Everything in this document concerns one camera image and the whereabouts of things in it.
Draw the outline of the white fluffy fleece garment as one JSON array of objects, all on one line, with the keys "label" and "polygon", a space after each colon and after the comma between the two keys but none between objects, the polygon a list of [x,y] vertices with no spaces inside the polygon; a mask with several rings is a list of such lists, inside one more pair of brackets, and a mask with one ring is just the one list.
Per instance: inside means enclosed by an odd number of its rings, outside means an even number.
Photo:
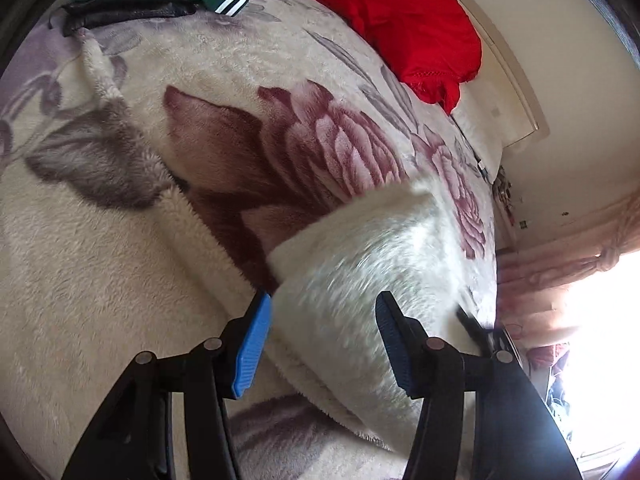
[{"label": "white fluffy fleece garment", "polygon": [[390,292],[405,315],[461,352],[458,307],[496,318],[495,256],[466,258],[454,203],[426,176],[369,191],[274,248],[273,333],[329,391],[332,418],[407,455],[420,406],[401,391],[375,321]]}]

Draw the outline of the pink curtain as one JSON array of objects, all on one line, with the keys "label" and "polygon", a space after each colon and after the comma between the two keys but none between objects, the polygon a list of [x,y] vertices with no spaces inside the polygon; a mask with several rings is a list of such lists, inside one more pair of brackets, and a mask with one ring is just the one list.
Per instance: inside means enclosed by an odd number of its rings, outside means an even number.
[{"label": "pink curtain", "polygon": [[497,321],[520,350],[525,373],[542,398],[577,330],[562,297],[571,284],[612,270],[622,255],[638,249],[639,193],[633,192],[608,208],[597,226],[498,255]]}]

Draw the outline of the floral purple plush blanket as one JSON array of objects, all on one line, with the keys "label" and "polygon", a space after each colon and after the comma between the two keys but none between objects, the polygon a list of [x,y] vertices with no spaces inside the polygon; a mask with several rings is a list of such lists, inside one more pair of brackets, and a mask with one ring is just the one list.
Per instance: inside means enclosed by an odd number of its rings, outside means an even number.
[{"label": "floral purple plush blanket", "polygon": [[[187,352],[272,298],[270,252],[367,192],[432,176],[466,258],[495,255],[480,141],[316,0],[68,37],[50,14],[1,79],[1,411],[51,478],[136,353]],[[229,406],[243,476],[400,474],[409,453],[331,408],[271,325]]]}]

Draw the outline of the cream headboard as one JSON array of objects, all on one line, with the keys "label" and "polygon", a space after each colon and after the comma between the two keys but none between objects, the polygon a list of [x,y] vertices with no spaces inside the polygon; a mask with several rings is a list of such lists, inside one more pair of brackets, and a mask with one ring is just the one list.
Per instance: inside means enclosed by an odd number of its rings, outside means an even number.
[{"label": "cream headboard", "polygon": [[458,0],[480,37],[482,64],[460,86],[452,112],[465,133],[475,129],[501,145],[504,158],[550,134],[547,119],[521,64],[489,16],[474,0]]}]

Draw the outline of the red pillow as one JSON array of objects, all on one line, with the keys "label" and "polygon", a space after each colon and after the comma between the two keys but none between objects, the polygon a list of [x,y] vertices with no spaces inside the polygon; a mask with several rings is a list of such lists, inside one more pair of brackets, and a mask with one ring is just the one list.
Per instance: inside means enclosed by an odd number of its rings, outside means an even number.
[{"label": "red pillow", "polygon": [[446,113],[480,70],[480,36],[458,0],[317,1],[358,32],[418,98]]}]

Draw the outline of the black jacket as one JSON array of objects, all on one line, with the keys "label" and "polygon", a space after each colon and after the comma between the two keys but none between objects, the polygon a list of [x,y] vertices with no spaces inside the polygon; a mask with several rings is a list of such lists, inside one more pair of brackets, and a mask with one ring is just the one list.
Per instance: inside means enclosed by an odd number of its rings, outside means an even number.
[{"label": "black jacket", "polygon": [[153,18],[182,18],[204,10],[201,0],[85,0],[59,4],[48,18],[53,27],[55,16],[62,16],[62,34],[72,36],[78,30]]}]

